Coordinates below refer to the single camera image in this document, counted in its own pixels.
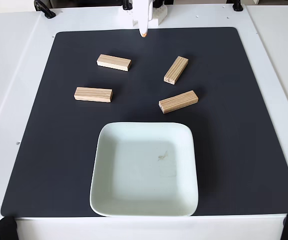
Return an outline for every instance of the black mat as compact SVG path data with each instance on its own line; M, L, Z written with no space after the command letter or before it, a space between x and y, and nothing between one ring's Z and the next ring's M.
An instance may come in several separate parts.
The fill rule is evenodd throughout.
M97 66L132 60L129 72ZM177 56L177 81L163 81ZM76 87L113 89L111 103L77 101ZM194 90L197 104L163 114L158 101ZM16 217L94 217L97 139L111 122L176 122L194 137L194 215L288 213L288 168L234 28L61 32L56 35L2 205Z

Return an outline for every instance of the black clip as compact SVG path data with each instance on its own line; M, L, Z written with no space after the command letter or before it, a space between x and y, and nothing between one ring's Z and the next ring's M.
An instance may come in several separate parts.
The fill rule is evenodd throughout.
M19 240L17 223L13 216L6 216L0 220L0 240Z
M129 0L123 0L123 10L131 9L133 9L133 5L129 2Z
M233 9L235 12L241 12L243 11L242 4L240 3L240 0L227 0L227 4L233 4Z
M42 1L34 0L34 5L36 11L42 11L46 18L52 19L56 16L56 14L53 11L50 11L50 9Z
M164 1L164 0L155 0L155 1L153 2L153 8L158 9L158 8L160 8L161 6L163 6L163 1Z

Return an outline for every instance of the white platform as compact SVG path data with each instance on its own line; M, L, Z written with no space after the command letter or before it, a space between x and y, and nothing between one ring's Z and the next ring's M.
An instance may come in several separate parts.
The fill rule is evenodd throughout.
M3 43L10 40L12 49L19 53L15 58L19 64L9 67L10 74L5 74L4 78L0 77L4 80L2 84L4 88L0 92L0 100L2 99L0 101L2 107L0 110L0 204L18 152L19 146L16 143L22 139L54 40L53 36L62 31L124 28L115 21L118 12L116 7L75 8L62 11L57 9L55 12L58 15L54 19L46 19L38 12L30 13L31 17L19 13L0 15L0 30L6 30L7 23L10 21L20 27L20 31L16 34L3 37L5 39ZM247 8L242 12L234 12L231 5L225 4L170 6L167 18L159 26L159 28L188 27L237 28L288 164L288 101L248 15ZM16 38L22 38L22 41L17 42ZM1 52L1 68L8 67L12 62L13 55L8 55L9 51L10 49L7 48ZM282 215L274 215L190 217L176 220L153 218L131 221L119 218L22 220L19 221L19 234L23 239L30 240L71 239L72 236L75 239L84 239L86 236L91 236L92 239L107 239L112 236L115 239L145 239L148 236L151 239L161 239L166 236L168 239L178 239L179 235L185 236L186 239L269 240L279 239L282 218Z
M248 6L288 98L288 6Z

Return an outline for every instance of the wooden jenga block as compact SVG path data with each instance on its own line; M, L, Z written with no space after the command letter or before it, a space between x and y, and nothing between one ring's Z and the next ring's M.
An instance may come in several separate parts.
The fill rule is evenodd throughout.
M186 65L188 64L188 59L178 56L173 65L170 67L168 72L164 77L164 81L170 84L175 84L179 76L184 71Z
M120 58L116 56L108 56L100 54L97 59L97 65L112 69L119 69L123 71L128 71L132 61L125 58Z
M111 89L78 87L74 97L76 100L110 103L112 95Z
M195 104L198 102L198 97L194 91L188 91L177 96L172 96L170 98L159 101L159 107L162 109L163 113L169 113L183 107Z

